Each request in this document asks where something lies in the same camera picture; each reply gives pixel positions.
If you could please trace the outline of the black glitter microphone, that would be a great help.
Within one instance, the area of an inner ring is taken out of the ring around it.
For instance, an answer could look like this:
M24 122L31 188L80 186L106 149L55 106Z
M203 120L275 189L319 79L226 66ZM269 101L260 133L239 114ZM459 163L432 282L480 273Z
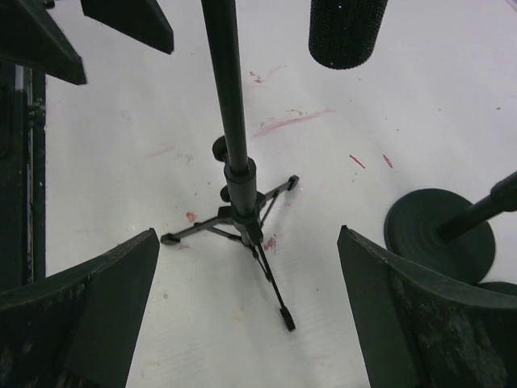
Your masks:
M309 52L320 65L350 70L366 62L375 48L386 0L313 0Z

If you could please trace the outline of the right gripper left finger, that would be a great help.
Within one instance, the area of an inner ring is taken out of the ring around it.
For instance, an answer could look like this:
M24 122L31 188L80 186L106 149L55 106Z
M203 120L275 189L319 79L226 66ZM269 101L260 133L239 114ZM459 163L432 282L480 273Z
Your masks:
M149 228L1 294L3 387L124 387L158 261Z

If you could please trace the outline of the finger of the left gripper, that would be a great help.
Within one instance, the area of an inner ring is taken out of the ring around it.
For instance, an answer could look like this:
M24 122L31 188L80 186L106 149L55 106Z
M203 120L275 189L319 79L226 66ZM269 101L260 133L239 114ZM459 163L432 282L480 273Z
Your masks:
M82 58L41 1L1 2L1 60L86 84Z
M82 12L134 40L171 54L174 32L154 0L81 0Z

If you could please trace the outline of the black tripod mic stand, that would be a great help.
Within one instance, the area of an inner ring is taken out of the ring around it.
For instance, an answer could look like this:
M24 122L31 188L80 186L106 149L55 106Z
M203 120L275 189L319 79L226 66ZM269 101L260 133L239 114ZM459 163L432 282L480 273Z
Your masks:
M212 154L224 163L226 185L221 189L221 199L227 205L220 207L215 217L196 222L178 233L164 234L160 243L174 246L186 237L209 231L242 244L250 250L271 283L286 328L294 331L296 324L263 248L263 226L279 195L290 192L298 184L299 177L293 175L265 194L257 189L256 164L247 152L236 5L234 1L209 0L201 4L224 129L224 135L213 143Z

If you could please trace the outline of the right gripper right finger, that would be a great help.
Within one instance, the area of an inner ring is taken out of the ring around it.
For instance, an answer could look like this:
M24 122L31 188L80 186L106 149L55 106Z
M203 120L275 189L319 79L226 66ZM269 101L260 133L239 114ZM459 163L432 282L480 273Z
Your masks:
M514 387L516 297L453 280L343 226L338 252L372 387Z

